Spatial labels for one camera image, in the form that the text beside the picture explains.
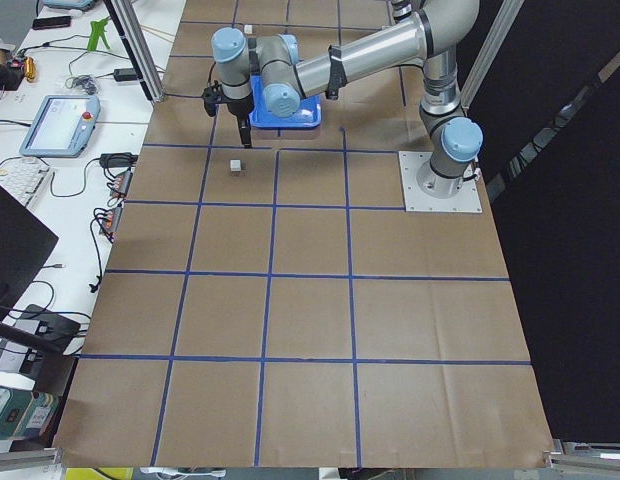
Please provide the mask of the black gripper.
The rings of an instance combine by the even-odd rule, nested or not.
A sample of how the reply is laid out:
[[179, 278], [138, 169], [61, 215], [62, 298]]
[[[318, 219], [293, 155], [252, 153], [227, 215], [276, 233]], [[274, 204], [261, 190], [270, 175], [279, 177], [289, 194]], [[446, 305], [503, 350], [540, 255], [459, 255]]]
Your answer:
[[249, 114], [253, 111], [253, 94], [250, 87], [231, 87], [214, 82], [204, 89], [202, 100], [209, 117], [216, 116], [219, 105], [227, 105], [229, 112], [236, 117], [242, 146], [246, 149], [252, 148]]

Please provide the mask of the person hand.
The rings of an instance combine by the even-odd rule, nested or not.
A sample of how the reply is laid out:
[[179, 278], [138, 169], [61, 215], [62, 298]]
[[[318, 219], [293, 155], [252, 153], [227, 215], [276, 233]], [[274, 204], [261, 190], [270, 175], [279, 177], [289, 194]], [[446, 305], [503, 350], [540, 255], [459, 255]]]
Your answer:
[[8, 65], [8, 51], [0, 48], [0, 91], [15, 91], [23, 79], [23, 72], [19, 68]]

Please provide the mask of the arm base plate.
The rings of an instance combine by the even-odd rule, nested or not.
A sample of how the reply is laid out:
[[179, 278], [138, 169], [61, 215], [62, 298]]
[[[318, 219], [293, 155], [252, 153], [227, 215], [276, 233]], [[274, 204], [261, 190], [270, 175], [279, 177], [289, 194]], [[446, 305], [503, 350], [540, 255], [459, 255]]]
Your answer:
[[481, 214], [478, 179], [471, 165], [461, 177], [446, 179], [431, 168], [431, 152], [399, 151], [405, 210], [409, 213]]

